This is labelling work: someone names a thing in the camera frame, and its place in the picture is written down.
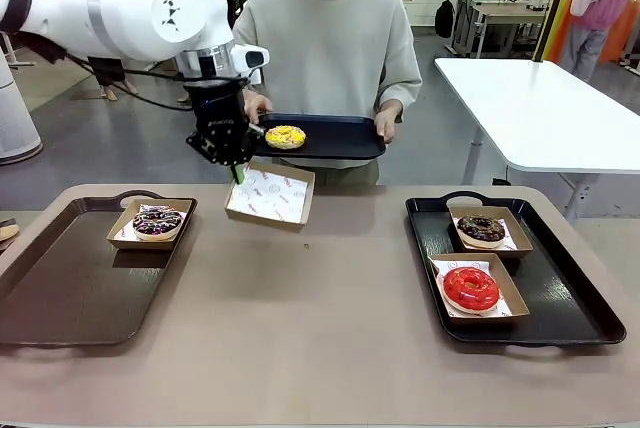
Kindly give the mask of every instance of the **chocolate donut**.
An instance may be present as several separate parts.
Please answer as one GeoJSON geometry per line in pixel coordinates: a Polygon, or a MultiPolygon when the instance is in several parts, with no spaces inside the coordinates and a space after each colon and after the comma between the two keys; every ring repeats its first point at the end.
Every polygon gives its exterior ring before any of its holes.
{"type": "Polygon", "coordinates": [[[168,206],[150,206],[133,219],[136,236],[145,241],[164,241],[182,225],[182,215],[168,206]]]}
{"type": "Polygon", "coordinates": [[[497,248],[506,236],[498,220],[484,216],[464,216],[458,220],[460,237],[465,243],[479,248],[497,248]]]}

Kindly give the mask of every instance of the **black tray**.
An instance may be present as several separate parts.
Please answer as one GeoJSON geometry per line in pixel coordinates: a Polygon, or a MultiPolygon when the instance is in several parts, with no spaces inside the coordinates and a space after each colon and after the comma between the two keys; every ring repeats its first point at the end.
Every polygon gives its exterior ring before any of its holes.
{"type": "Polygon", "coordinates": [[[132,196],[72,201],[0,278],[0,344],[45,348],[115,345],[134,336],[180,245],[171,251],[117,250],[107,234],[132,196]]]}
{"type": "Polygon", "coordinates": [[[440,322],[454,339],[528,347],[606,345],[625,339],[622,322],[527,201],[457,192],[409,199],[406,206],[440,322]],[[531,312],[517,323],[459,325],[447,315],[428,257],[462,251],[447,207],[449,200],[462,196],[509,208],[533,245],[521,260],[502,260],[531,312]]]}
{"type": "Polygon", "coordinates": [[[307,134],[306,143],[297,150],[278,150],[262,139],[258,143],[258,156],[373,160],[387,149],[370,118],[274,114],[260,120],[260,126],[267,130],[279,125],[297,126],[307,134]]]}

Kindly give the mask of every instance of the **desk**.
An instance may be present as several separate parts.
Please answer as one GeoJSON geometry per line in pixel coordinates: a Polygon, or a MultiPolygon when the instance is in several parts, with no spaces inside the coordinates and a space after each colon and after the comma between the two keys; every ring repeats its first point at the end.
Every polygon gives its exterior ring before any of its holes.
{"type": "Polygon", "coordinates": [[[545,12],[527,9],[527,0],[503,2],[501,0],[454,0],[456,5],[456,23],[451,44],[447,49],[455,55],[469,57],[473,51],[478,29],[481,30],[481,42],[476,57],[479,57],[484,45],[488,25],[512,25],[507,41],[499,57],[506,57],[511,51],[517,27],[520,24],[542,24],[545,12]]]}
{"type": "Polygon", "coordinates": [[[67,190],[0,257],[0,274],[71,200],[146,189],[199,203],[130,342],[0,348],[0,420],[112,427],[640,420],[637,309],[535,190],[476,191],[529,201],[619,315],[627,339],[562,352],[462,345],[444,335],[405,200],[458,188],[318,190],[300,234],[229,220],[224,185],[67,190]]]}
{"type": "Polygon", "coordinates": [[[640,117],[559,66],[447,58],[436,66],[478,124],[463,184],[473,182],[485,136],[518,170],[580,173],[565,212],[572,221],[600,173],[640,174],[640,117]]]}
{"type": "Polygon", "coordinates": [[[480,26],[480,43],[478,45],[478,52],[476,58],[480,58],[482,55],[482,47],[484,46],[484,38],[487,34],[487,26],[489,25],[511,25],[511,32],[509,38],[503,49],[503,52],[508,54],[513,46],[513,40],[516,36],[518,25],[524,25],[528,23],[542,24],[546,16],[545,11],[533,11],[527,8],[526,4],[522,3],[504,3],[504,4],[491,4],[483,3],[481,5],[474,4],[474,11],[478,12],[478,25],[480,26]]]}

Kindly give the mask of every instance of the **robotic arm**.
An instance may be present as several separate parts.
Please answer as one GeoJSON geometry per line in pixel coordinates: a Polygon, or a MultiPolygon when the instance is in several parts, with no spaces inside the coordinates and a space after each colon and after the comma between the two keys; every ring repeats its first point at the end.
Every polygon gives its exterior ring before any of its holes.
{"type": "Polygon", "coordinates": [[[0,31],[42,36],[78,57],[177,58],[196,114],[187,142],[230,167],[255,153],[242,89],[269,53],[235,44],[227,0],[0,0],[0,31]]]}

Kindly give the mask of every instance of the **cable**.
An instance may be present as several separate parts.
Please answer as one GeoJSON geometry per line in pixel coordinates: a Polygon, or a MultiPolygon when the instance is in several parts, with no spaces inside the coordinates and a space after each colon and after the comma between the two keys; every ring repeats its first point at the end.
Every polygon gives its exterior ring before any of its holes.
{"type": "MultiPolygon", "coordinates": [[[[74,55],[71,55],[69,53],[67,53],[67,58],[69,58],[71,61],[73,61],[75,64],[77,65],[81,65],[84,67],[87,66],[91,66],[91,63],[89,63],[88,61],[84,61],[74,55]]],[[[111,73],[114,74],[116,73],[114,70],[108,70],[108,69],[101,69],[100,70],[103,73],[111,73]]],[[[192,81],[237,81],[237,82],[245,82],[245,80],[247,80],[247,78],[242,77],[242,76],[212,76],[212,77],[208,77],[208,78],[185,78],[182,75],[175,75],[175,76],[170,76],[170,75],[161,75],[160,73],[153,73],[150,71],[141,71],[141,70],[130,70],[128,68],[124,68],[124,72],[129,74],[129,75],[140,75],[140,76],[150,76],[151,78],[160,78],[163,80],[169,80],[169,81],[177,81],[177,82],[192,82],[192,81]]]]}
{"type": "MultiPolygon", "coordinates": [[[[85,63],[83,62],[83,60],[80,60],[78,58],[76,58],[73,55],[68,55],[69,59],[71,61],[73,61],[76,65],[78,65],[80,68],[82,68],[84,71],[86,71],[87,73],[91,74],[92,76],[97,76],[95,71],[93,71],[90,68],[87,68],[85,66],[85,63]]],[[[145,103],[149,103],[150,105],[154,105],[160,108],[164,108],[166,110],[170,110],[170,111],[182,111],[182,112],[190,112],[193,111],[193,108],[179,108],[177,106],[171,106],[171,105],[165,105],[163,103],[158,103],[157,101],[153,101],[153,100],[149,100],[148,98],[144,98],[143,96],[137,95],[135,93],[132,93],[129,89],[122,87],[122,86],[118,86],[117,84],[113,84],[113,86],[117,89],[119,89],[120,91],[123,91],[124,93],[128,94],[129,96],[132,96],[133,98],[136,98],[140,101],[144,101],[145,103]]]]}

